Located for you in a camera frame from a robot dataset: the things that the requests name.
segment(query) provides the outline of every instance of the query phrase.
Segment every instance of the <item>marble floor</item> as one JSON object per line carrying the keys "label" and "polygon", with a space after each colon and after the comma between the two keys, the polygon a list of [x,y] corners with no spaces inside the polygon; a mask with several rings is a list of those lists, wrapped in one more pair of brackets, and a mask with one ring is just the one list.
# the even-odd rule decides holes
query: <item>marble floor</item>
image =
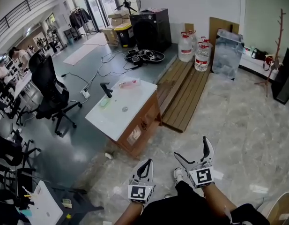
{"label": "marble floor", "polygon": [[[261,80],[241,69],[234,81],[210,74],[187,130],[157,129],[141,155],[154,161],[156,189],[150,201],[177,194],[172,172],[179,163],[173,152],[201,158],[203,135],[215,150],[215,183],[234,204],[257,206],[289,190],[289,102],[282,105],[271,93],[266,98],[264,87],[254,85]],[[104,151],[113,152],[114,159],[104,158]],[[111,144],[104,151],[75,185],[105,209],[89,213],[81,224],[115,222],[129,204],[128,177],[138,162]]]}

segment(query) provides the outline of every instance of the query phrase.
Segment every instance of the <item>black box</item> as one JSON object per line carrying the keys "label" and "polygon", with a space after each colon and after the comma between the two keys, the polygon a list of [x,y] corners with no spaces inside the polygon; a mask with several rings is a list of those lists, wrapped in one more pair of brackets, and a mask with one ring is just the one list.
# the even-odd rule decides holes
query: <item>black box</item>
{"label": "black box", "polygon": [[275,100],[286,104],[289,100],[289,48],[286,51],[283,66],[280,66],[279,73],[271,84],[272,94]]}
{"label": "black box", "polygon": [[150,49],[163,53],[171,45],[168,9],[160,9],[130,15],[136,43],[139,49]]}

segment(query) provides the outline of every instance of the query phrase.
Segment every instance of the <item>wooden pallet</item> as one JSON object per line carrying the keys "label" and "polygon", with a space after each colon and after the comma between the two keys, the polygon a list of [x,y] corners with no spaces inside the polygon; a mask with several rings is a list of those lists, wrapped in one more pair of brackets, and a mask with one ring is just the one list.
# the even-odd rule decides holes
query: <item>wooden pallet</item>
{"label": "wooden pallet", "polygon": [[161,114],[164,114],[181,89],[192,69],[192,62],[176,59],[158,83],[157,95]]}
{"label": "wooden pallet", "polygon": [[183,133],[195,111],[207,82],[211,66],[206,72],[198,72],[191,67],[179,91],[163,114],[163,124]]}

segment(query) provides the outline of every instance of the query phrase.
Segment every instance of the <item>balcony railing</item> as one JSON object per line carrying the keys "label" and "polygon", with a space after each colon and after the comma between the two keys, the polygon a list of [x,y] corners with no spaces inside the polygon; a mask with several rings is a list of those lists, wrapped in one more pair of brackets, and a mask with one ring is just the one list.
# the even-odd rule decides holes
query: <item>balcony railing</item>
{"label": "balcony railing", "polygon": [[25,0],[0,20],[0,37],[22,16],[47,0]]}

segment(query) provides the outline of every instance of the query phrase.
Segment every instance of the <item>floor mat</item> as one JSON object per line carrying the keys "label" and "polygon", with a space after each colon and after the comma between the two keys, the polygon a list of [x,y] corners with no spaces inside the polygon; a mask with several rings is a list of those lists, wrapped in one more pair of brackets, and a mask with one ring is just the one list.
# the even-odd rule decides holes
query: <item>floor mat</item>
{"label": "floor mat", "polygon": [[102,32],[97,33],[91,39],[87,40],[84,44],[92,44],[92,45],[106,45],[107,41],[105,35]]}
{"label": "floor mat", "polygon": [[88,53],[94,50],[98,45],[83,45],[73,54],[71,54],[68,58],[66,58],[63,62],[71,65],[75,65],[78,61],[80,61],[83,57],[85,57]]}

